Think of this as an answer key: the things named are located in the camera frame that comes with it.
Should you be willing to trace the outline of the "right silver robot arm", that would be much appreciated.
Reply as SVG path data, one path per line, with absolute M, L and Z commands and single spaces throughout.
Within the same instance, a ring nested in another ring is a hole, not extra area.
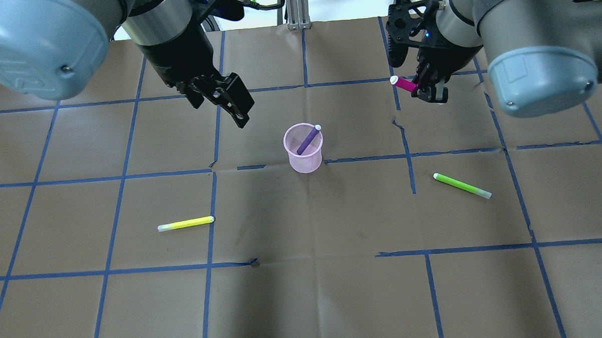
M 434 104 L 479 51 L 501 109 L 533 118 L 571 109 L 602 84 L 602 0 L 393 0 L 389 65 L 417 49 L 411 95 Z

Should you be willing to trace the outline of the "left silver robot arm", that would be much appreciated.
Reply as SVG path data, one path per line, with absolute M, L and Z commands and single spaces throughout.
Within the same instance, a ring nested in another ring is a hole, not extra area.
M 236 73 L 222 75 L 202 22 L 243 17 L 241 0 L 0 0 L 0 84 L 45 100 L 83 92 L 124 29 L 164 84 L 195 108 L 223 108 L 238 127 L 254 105 Z

